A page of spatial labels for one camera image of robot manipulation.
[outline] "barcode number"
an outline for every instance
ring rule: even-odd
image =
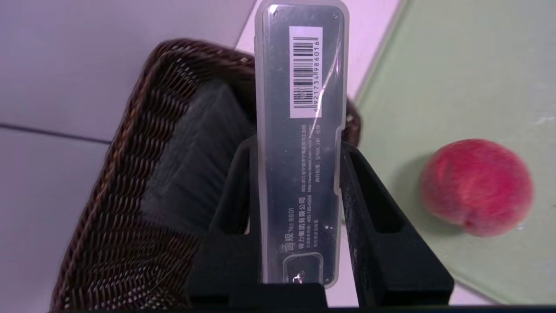
[[[290,26],[290,118],[321,118],[322,27]]]

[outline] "basket rim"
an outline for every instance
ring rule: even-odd
[[[183,46],[192,47],[192,49],[190,51],[187,49],[184,51],[183,49],[178,50],[178,48],[176,48]],[[64,309],[64,307],[61,307],[63,305],[61,296],[76,273],[77,259],[83,254],[85,241],[88,239],[88,236],[90,236],[93,222],[100,213],[100,205],[107,195],[107,188],[114,181],[115,171],[122,158],[122,153],[125,151],[130,140],[130,134],[133,134],[137,120],[141,115],[146,100],[146,92],[150,89],[152,79],[156,76],[158,70],[174,53],[181,53],[190,60],[211,60],[215,67],[221,67],[222,69],[239,70],[253,76],[255,74],[254,58],[252,56],[204,41],[186,38],[169,40],[160,43],[151,52],[133,87],[131,96],[123,112],[120,125],[108,147],[105,163],[78,220],[76,229],[66,249],[66,253],[64,254],[56,285],[52,291],[51,310],[53,311]]]

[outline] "white label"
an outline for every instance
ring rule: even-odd
[[[322,117],[322,27],[290,26],[290,118]]]

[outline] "tile grout line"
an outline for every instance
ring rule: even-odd
[[[15,130],[15,131],[20,131],[20,132],[24,132],[24,133],[32,133],[32,134],[45,135],[45,136],[51,136],[51,137],[58,137],[58,138],[65,138],[65,139],[71,139],[71,140],[85,141],[85,142],[88,142],[88,143],[107,144],[107,145],[110,145],[112,143],[112,141],[110,141],[110,140],[102,140],[102,139],[96,139],[96,138],[85,137],[85,136],[57,133],[55,131],[30,128],[30,127],[26,127],[26,126],[17,126],[17,125],[6,124],[6,123],[0,123],[0,129],[9,129],[9,130]]]

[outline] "barcode sticker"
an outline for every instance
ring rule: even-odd
[[[322,27],[290,26],[290,118],[321,118]]]

